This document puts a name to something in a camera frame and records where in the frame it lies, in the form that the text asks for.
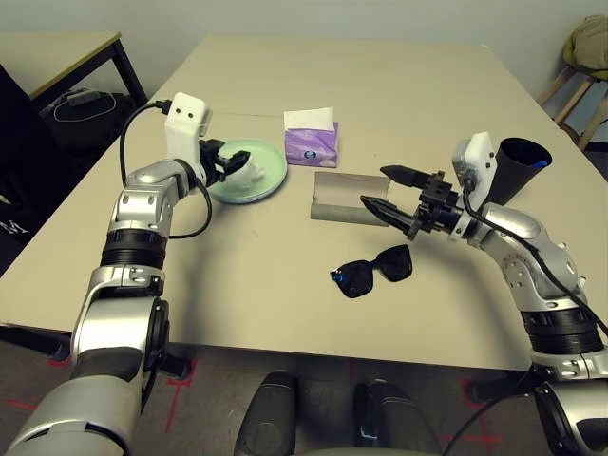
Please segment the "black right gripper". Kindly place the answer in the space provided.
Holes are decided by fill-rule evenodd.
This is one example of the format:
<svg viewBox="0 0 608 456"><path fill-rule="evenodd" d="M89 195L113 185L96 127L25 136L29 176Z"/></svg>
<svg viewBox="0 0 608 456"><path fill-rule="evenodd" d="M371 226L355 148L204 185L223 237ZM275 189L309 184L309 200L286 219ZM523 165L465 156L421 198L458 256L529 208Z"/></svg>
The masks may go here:
<svg viewBox="0 0 608 456"><path fill-rule="evenodd" d="M455 230L463 210L457 206L459 195L452 190L452 184L444 181L443 171L428 174L403 165L383 166L380 171L391 181L420 189L421 194L413 216L385 199L361 196L366 209L378 219L407 234L408 238L415 238L419 231L451 234Z"/></svg>

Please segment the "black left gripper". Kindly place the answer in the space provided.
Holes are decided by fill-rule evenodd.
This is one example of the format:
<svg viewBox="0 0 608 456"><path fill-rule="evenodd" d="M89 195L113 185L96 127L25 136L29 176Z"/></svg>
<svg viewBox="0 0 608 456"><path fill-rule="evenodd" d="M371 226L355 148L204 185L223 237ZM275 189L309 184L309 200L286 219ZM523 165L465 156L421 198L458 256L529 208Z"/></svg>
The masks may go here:
<svg viewBox="0 0 608 456"><path fill-rule="evenodd" d="M249 151L239 150L225 159L226 164L235 165L224 166L224 158L219 155L224 145L225 142L220 140L199 140L199 159L206 184L222 182L229 176L239 173L251 157Z"/></svg>

